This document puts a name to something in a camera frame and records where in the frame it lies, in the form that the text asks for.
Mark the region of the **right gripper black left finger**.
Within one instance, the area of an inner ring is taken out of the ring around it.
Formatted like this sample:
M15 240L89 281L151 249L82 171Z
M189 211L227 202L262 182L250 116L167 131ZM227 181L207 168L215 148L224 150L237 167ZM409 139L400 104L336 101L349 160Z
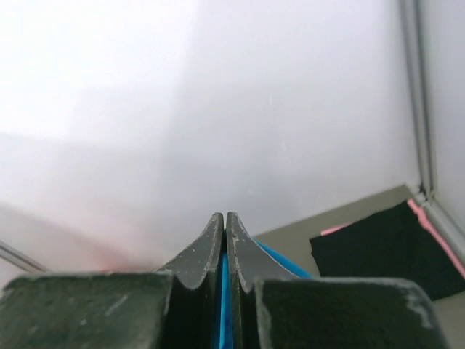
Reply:
M158 269L173 280L160 348L219 344L223 232L223 215L215 213L199 237Z

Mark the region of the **blue t shirt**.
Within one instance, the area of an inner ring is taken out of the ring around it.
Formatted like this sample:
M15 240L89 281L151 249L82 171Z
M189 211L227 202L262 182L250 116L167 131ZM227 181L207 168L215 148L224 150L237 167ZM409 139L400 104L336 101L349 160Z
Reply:
M300 268L298 265L279 254L268 246L256 241L258 245L271 256L274 261L284 267L287 271L295 274L300 278L312 278L312 276ZM218 321L218 344L217 348L234 348L233 344L233 318L232 318L232 305L231 305L231 286L229 277L229 265L227 259L227 248L222 251L221 259L221 298L220 298L220 313Z

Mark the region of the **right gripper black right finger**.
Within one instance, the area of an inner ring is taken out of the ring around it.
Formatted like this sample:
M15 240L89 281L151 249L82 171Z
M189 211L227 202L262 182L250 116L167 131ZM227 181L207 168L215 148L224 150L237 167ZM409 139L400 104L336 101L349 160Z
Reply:
M225 232L234 347L268 348L272 324L262 299L264 283L298 276L250 237L237 213L227 213Z

